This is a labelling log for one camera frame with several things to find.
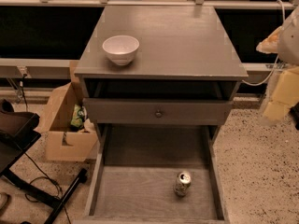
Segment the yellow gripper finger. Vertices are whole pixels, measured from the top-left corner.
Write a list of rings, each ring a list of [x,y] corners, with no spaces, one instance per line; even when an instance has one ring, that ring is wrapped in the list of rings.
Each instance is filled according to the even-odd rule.
[[[262,118],[267,122],[278,122],[285,118],[291,108],[299,103],[299,67],[284,70],[265,106]]]
[[[282,27],[279,26],[266,39],[257,45],[256,50],[264,54],[278,54],[278,42],[281,30]]]

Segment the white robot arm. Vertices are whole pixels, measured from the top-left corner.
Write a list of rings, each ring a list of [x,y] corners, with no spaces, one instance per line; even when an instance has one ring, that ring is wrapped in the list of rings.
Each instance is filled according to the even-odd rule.
[[[290,67],[279,76],[269,80],[269,97],[262,105],[261,123],[273,125],[299,103],[299,7],[260,42],[256,50],[265,53],[276,53],[278,58]]]

